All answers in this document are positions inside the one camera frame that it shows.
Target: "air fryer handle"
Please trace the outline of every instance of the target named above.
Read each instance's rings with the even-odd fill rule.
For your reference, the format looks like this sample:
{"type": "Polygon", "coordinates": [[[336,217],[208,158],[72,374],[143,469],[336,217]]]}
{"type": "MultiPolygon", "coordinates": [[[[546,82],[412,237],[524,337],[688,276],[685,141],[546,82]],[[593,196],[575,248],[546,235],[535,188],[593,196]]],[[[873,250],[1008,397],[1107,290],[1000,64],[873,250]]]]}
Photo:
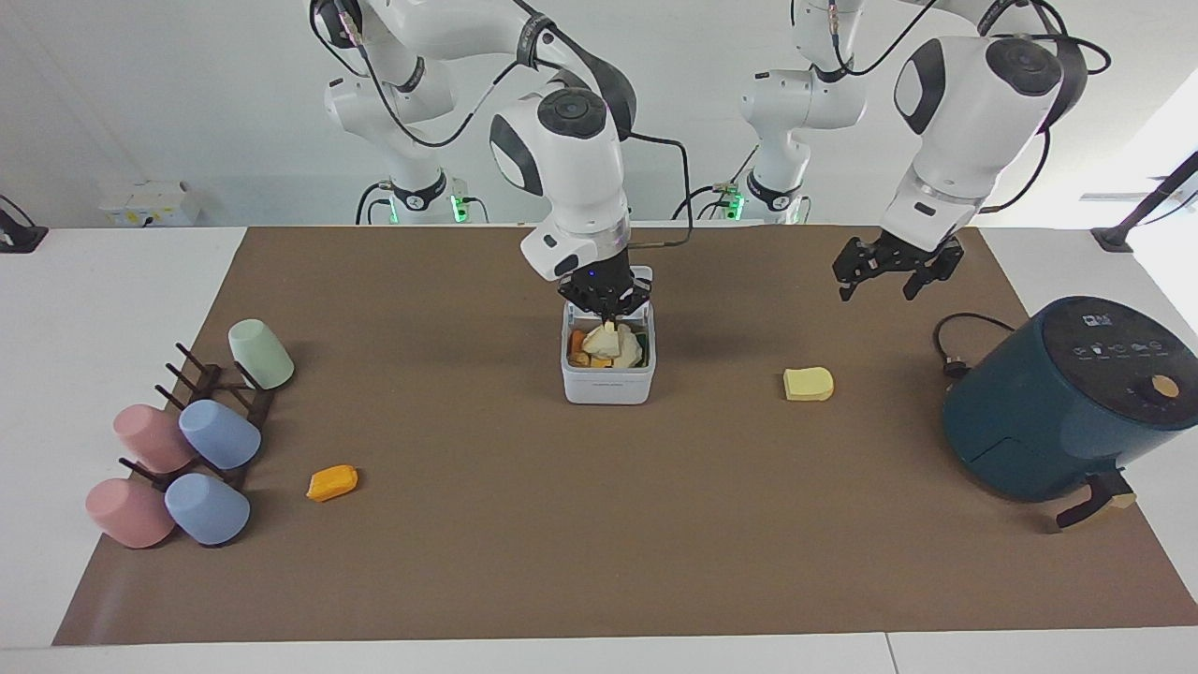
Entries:
{"type": "Polygon", "coordinates": [[[1090,500],[1057,516],[1057,527],[1060,527],[1063,532],[1100,512],[1113,508],[1123,510],[1136,503],[1136,492],[1132,492],[1131,485],[1123,479],[1123,473],[1118,470],[1089,475],[1085,478],[1085,482],[1090,486],[1090,500]]]}

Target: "white device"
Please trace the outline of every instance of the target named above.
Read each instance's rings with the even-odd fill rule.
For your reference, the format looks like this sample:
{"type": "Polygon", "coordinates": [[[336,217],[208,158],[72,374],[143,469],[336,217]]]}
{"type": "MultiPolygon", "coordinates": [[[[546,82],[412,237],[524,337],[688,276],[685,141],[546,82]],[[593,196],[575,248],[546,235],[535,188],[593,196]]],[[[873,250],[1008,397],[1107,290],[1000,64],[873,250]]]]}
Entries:
{"type": "Polygon", "coordinates": [[[99,210],[114,226],[195,226],[200,204],[180,182],[143,182],[107,194],[99,210]]]}

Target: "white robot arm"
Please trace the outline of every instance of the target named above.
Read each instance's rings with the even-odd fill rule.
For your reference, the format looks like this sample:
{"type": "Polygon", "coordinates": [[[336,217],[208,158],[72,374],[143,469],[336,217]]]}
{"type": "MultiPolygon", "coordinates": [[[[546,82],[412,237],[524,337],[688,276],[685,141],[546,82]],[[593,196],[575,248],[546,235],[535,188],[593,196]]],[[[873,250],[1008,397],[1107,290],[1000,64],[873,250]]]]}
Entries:
{"type": "Polygon", "coordinates": [[[605,318],[648,299],[648,283],[634,278],[628,260],[619,141],[631,133],[636,95],[619,69],[524,0],[313,0],[313,8],[335,47],[356,47],[369,59],[391,104],[388,110],[376,96],[371,105],[368,87],[338,80],[326,95],[329,114],[386,148],[393,183],[431,186],[410,192],[407,205],[444,189],[446,172],[431,146],[442,144],[406,128],[454,108],[443,61],[510,54],[514,66],[552,69],[543,89],[491,123],[491,148],[503,175],[552,205],[521,250],[541,277],[559,279],[563,296],[605,318]]]}
{"type": "MultiPolygon", "coordinates": [[[[903,67],[895,104],[922,146],[882,217],[883,236],[872,244],[854,238],[836,259],[845,299],[858,283],[889,271],[914,272],[908,298],[949,278],[962,255],[952,233],[978,213],[1029,140],[1077,102],[1087,79],[1076,44],[1022,37],[1059,32],[1042,2],[901,1],[961,16],[979,35],[931,40],[903,67]]],[[[852,57],[864,4],[792,5],[795,44],[812,65],[804,73],[761,73],[743,97],[745,119],[762,140],[762,158],[745,177],[746,217],[793,221],[810,158],[798,130],[852,126],[864,113],[864,92],[853,83],[872,66],[855,71],[852,57]]]]}

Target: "white table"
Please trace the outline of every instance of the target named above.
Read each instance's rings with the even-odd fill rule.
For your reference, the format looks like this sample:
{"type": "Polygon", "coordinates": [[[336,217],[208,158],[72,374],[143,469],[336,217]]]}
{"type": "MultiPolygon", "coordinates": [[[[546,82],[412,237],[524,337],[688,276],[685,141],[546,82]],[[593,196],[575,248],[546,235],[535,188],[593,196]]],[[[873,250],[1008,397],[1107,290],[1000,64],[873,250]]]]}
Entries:
{"type": "MultiPolygon", "coordinates": [[[[1198,629],[211,644],[49,649],[98,539],[83,498],[127,472],[113,418],[151,403],[216,298],[242,229],[56,230],[0,257],[0,672],[1198,672],[1198,629]]],[[[1198,336],[1129,255],[1084,231],[985,232],[1028,311],[1069,293],[1121,300],[1198,351],[1198,336]]],[[[1127,470],[1191,594],[1198,593],[1198,435],[1127,470]]]]}

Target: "black stand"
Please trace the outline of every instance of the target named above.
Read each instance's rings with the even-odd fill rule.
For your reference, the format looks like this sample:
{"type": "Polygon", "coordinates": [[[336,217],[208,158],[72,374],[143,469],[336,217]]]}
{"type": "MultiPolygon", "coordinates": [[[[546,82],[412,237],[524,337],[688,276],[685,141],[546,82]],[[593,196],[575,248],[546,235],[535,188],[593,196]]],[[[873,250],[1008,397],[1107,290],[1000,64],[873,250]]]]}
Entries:
{"type": "Polygon", "coordinates": [[[0,253],[32,253],[50,230],[44,226],[22,226],[8,213],[0,211],[0,231],[12,241],[0,238],[0,253]]]}
{"type": "Polygon", "coordinates": [[[1198,152],[1190,154],[1190,158],[1181,162],[1181,165],[1162,180],[1161,184],[1151,194],[1144,196],[1144,200],[1136,205],[1131,214],[1125,217],[1117,226],[1091,229],[1090,233],[1094,235],[1099,245],[1108,253],[1132,253],[1131,245],[1127,244],[1127,233],[1144,221],[1144,218],[1163,204],[1170,194],[1176,192],[1196,172],[1198,172],[1198,152]]]}
{"type": "MultiPolygon", "coordinates": [[[[174,406],[175,409],[177,409],[179,412],[183,412],[184,409],[187,409],[187,406],[196,401],[208,401],[212,400],[212,397],[217,393],[226,391],[230,395],[232,395],[234,399],[237,399],[237,402],[241,403],[243,408],[246,408],[246,420],[253,424],[254,427],[256,427],[259,431],[262,430],[262,427],[266,425],[266,418],[271,413],[271,405],[274,402],[274,391],[268,391],[266,389],[262,389],[262,387],[258,383],[258,381],[254,379],[248,372],[246,372],[246,369],[242,368],[242,365],[236,362],[234,362],[232,364],[234,368],[237,369],[237,374],[241,375],[241,377],[244,378],[244,381],[248,382],[249,385],[247,387],[244,384],[222,384],[220,376],[224,374],[224,369],[222,369],[218,365],[205,364],[200,362],[198,358],[195,358],[195,354],[189,352],[182,345],[176,344],[175,348],[183,354],[183,358],[187,359],[187,363],[192,364],[195,368],[195,370],[199,372],[199,378],[196,378],[195,382],[192,382],[188,377],[183,375],[183,372],[180,369],[170,364],[167,364],[167,370],[170,371],[170,374],[174,375],[175,378],[192,393],[192,395],[188,397],[187,405],[184,405],[182,401],[176,399],[174,394],[171,394],[161,385],[155,387],[155,391],[158,391],[164,399],[167,399],[167,402],[174,406]],[[253,393],[253,397],[247,399],[246,393],[253,393]]],[[[183,475],[187,475],[199,466],[202,466],[204,468],[210,470],[213,475],[216,475],[218,479],[220,479],[224,484],[229,485],[230,487],[240,492],[242,487],[246,485],[246,476],[249,474],[249,467],[254,462],[252,460],[246,466],[234,468],[231,470],[222,470],[216,466],[213,466],[208,460],[204,459],[201,455],[196,455],[190,463],[169,475],[155,475],[153,473],[150,473],[141,466],[134,464],[128,460],[121,460],[122,466],[129,468],[131,470],[133,470],[138,475],[141,475],[146,480],[150,480],[150,482],[155,486],[156,490],[161,490],[163,492],[167,491],[167,487],[169,487],[171,482],[174,482],[175,480],[177,480],[183,475]]]]}

